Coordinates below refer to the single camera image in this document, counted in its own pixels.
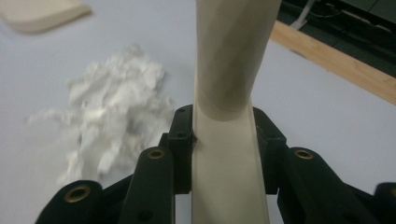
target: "cotton fluff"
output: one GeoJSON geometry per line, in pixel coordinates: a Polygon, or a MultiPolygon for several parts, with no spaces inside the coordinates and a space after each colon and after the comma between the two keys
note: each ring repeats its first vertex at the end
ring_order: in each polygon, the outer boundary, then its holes
{"type": "Polygon", "coordinates": [[[115,166],[133,170],[139,153],[157,146],[174,114],[169,97],[159,94],[163,68],[138,46],[104,63],[91,63],[81,79],[68,83],[68,110],[48,110],[29,121],[52,118],[78,132],[60,181],[100,180],[115,166]]]}

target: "wooden strip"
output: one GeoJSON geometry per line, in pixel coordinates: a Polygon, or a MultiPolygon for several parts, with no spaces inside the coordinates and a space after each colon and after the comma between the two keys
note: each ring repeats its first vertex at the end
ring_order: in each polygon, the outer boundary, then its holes
{"type": "Polygon", "coordinates": [[[271,39],[396,105],[396,78],[277,21],[271,39]]]}

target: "wooden board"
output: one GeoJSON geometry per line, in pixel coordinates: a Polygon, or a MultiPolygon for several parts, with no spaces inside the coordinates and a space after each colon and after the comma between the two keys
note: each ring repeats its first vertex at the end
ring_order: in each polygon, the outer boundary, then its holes
{"type": "Polygon", "coordinates": [[[396,105],[396,78],[277,21],[271,39],[396,105]]]}

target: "black plastic part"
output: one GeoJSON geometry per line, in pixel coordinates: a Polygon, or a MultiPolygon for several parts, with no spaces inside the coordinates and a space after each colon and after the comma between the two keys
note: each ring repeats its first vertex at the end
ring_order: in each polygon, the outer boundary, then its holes
{"type": "Polygon", "coordinates": [[[174,223],[173,163],[166,147],[152,147],[140,154],[119,224],[174,223]]]}
{"type": "Polygon", "coordinates": [[[128,175],[119,182],[103,190],[103,201],[105,204],[115,204],[123,201],[128,192],[133,175],[128,175]]]}
{"type": "Polygon", "coordinates": [[[191,191],[191,157],[196,137],[192,131],[192,105],[186,105],[175,113],[168,137],[168,148],[174,155],[175,194],[191,191]]]}
{"type": "Polygon", "coordinates": [[[263,111],[253,107],[253,113],[262,159],[265,192],[267,194],[277,194],[279,186],[277,179],[280,176],[282,154],[287,148],[286,137],[263,111]]]}
{"type": "Polygon", "coordinates": [[[305,223],[305,211],[292,187],[279,190],[277,194],[277,206],[285,224],[305,223]]]}
{"type": "Polygon", "coordinates": [[[376,205],[374,203],[374,196],[362,191],[361,189],[349,186],[348,184],[346,185],[350,189],[350,191],[352,191],[352,193],[356,196],[356,198],[358,198],[361,204],[363,204],[367,208],[367,210],[370,211],[371,214],[377,217],[375,215],[376,205]]]}
{"type": "MultiPolygon", "coordinates": [[[[304,210],[304,222],[299,223],[379,223],[319,154],[306,148],[291,148],[285,153],[283,165],[290,185],[283,183],[279,195],[283,190],[286,194],[295,193],[304,210]]],[[[278,197],[278,204],[285,211],[295,209],[282,202],[285,199],[278,197]]],[[[280,210],[284,220],[292,219],[280,210]]]]}
{"type": "Polygon", "coordinates": [[[169,133],[163,133],[160,139],[159,147],[168,147],[168,135],[169,133]]]}
{"type": "Polygon", "coordinates": [[[374,194],[375,215],[385,224],[396,223],[396,183],[382,183],[374,194]]]}
{"type": "Polygon", "coordinates": [[[55,194],[36,224],[99,223],[100,217],[97,214],[103,211],[101,194],[102,187],[94,181],[79,180],[69,184],[55,194]]]}

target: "white table surface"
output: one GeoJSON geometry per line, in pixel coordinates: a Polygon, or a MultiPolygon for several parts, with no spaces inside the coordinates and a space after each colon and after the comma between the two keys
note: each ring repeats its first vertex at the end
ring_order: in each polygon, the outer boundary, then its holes
{"type": "MultiPolygon", "coordinates": [[[[192,103],[195,3],[192,0],[85,0],[93,13],[44,34],[0,24],[0,223],[34,223],[60,186],[64,148],[51,121],[26,126],[47,108],[67,108],[66,81],[82,77],[133,43],[163,64],[163,93],[175,108],[192,103]]],[[[373,193],[396,181],[396,106],[269,42],[252,93],[290,147],[319,153],[348,184],[373,193]]],[[[268,197],[272,223],[282,223],[268,197]]],[[[190,223],[189,196],[177,197],[177,223],[190,223]]]]}

